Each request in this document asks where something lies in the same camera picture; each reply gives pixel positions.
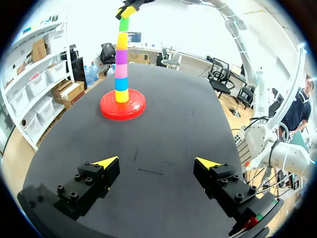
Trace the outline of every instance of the black tabletop surface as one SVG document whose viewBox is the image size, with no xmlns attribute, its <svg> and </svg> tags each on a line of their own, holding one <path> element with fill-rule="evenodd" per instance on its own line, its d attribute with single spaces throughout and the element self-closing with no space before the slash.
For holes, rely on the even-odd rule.
<svg viewBox="0 0 317 238">
<path fill-rule="evenodd" d="M 242 176 L 228 121 L 205 80 L 164 67 L 130 64 L 129 87 L 147 107 L 129 121 L 100 113 L 114 89 L 107 78 L 58 121 L 35 154 L 24 186 L 52 191 L 85 161 L 119 156 L 120 175 L 85 217 L 90 228 L 116 237 L 227 237 L 235 221 L 209 200 L 193 175 L 194 158 L 228 162 Z"/>
</svg>

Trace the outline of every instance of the purple ring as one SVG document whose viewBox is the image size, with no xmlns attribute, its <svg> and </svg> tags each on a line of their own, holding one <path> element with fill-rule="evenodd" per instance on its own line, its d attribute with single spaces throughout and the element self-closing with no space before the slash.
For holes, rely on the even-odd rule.
<svg viewBox="0 0 317 238">
<path fill-rule="evenodd" d="M 128 63 L 128 50 L 117 50 L 115 55 L 115 64 Z"/>
</svg>

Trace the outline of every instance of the water bottle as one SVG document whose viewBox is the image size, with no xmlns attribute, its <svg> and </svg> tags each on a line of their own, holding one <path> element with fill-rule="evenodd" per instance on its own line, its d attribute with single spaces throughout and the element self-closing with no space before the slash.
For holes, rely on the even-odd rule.
<svg viewBox="0 0 317 238">
<path fill-rule="evenodd" d="M 92 78 L 94 81 L 97 81 L 99 79 L 99 74 L 98 74 L 98 67 L 94 65 L 94 62 L 91 61 L 91 73 L 92 73 Z"/>
<path fill-rule="evenodd" d="M 87 87 L 91 87 L 94 84 L 94 81 L 91 77 L 91 70 L 86 65 L 84 66 L 84 70 Z"/>
<path fill-rule="evenodd" d="M 114 72 L 115 72 L 115 64 L 113 64 L 112 67 L 108 70 L 107 77 L 114 74 Z"/>
</svg>

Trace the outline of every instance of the red base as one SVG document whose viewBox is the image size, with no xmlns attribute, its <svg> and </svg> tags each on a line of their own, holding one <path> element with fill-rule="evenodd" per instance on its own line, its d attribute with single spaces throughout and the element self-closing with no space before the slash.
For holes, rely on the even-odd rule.
<svg viewBox="0 0 317 238">
<path fill-rule="evenodd" d="M 117 103 L 115 90 L 106 93 L 100 101 L 100 111 L 104 117 L 111 120 L 130 120 L 144 112 L 145 97 L 142 93 L 129 89 L 129 101 Z"/>
</svg>

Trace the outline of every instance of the screw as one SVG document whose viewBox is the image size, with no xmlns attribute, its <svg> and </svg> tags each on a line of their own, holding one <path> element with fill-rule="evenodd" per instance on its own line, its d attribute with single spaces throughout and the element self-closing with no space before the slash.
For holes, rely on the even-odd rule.
<svg viewBox="0 0 317 238">
<path fill-rule="evenodd" d="M 75 175 L 75 178 L 74 178 L 76 181 L 79 181 L 80 180 L 80 175 Z"/>
<path fill-rule="evenodd" d="M 235 197 L 234 197 L 234 200 L 235 200 L 236 202 L 241 202 L 242 199 L 243 199 L 243 194 L 242 194 L 242 193 L 237 193 L 237 194 L 235 195 Z"/>
<path fill-rule="evenodd" d="M 251 186 L 250 189 L 249 189 L 249 194 L 255 194 L 257 191 L 257 187 L 256 186 Z"/>
<path fill-rule="evenodd" d="M 44 197 L 43 196 L 38 196 L 38 202 L 43 202 L 44 201 Z"/>
<path fill-rule="evenodd" d="M 92 179 L 92 178 L 89 178 L 89 177 L 86 178 L 85 181 L 86 181 L 86 184 L 87 184 L 87 185 L 91 185 L 91 184 L 93 183 L 93 179 Z"/>
<path fill-rule="evenodd" d="M 239 176 L 238 175 L 233 176 L 233 181 L 238 181 L 238 180 L 239 180 Z"/>
<path fill-rule="evenodd" d="M 35 202 L 34 202 L 34 201 L 29 201 L 29 206 L 30 206 L 31 208 L 35 207 Z"/>
<path fill-rule="evenodd" d="M 64 192 L 64 191 L 65 191 L 65 189 L 64 189 L 63 185 L 57 186 L 57 192 Z"/>
<path fill-rule="evenodd" d="M 78 194 L 77 194 L 77 192 L 71 192 L 71 193 L 70 193 L 70 198 L 71 198 L 71 200 L 76 201 L 76 200 L 78 199 Z"/>
<path fill-rule="evenodd" d="M 222 185 L 226 185 L 228 183 L 228 180 L 226 179 L 226 178 L 223 178 L 222 180 L 221 180 L 221 184 Z"/>
</svg>

